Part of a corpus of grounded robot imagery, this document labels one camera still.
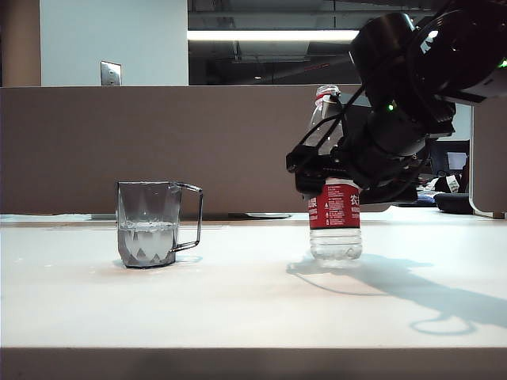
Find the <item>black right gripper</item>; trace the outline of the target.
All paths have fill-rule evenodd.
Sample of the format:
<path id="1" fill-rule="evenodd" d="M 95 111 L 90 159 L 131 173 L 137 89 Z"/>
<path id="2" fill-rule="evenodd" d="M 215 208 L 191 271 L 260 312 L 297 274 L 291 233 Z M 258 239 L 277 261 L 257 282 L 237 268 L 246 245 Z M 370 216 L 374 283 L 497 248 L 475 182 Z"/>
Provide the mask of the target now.
<path id="1" fill-rule="evenodd" d="M 330 178 L 350 179 L 362 205 L 409 203 L 417 198 L 416 179 L 429 158 L 431 139 L 424 126 L 398 107 L 354 105 L 342 122 L 343 136 L 330 154 L 299 144 L 287 154 L 302 197 L 317 197 Z"/>

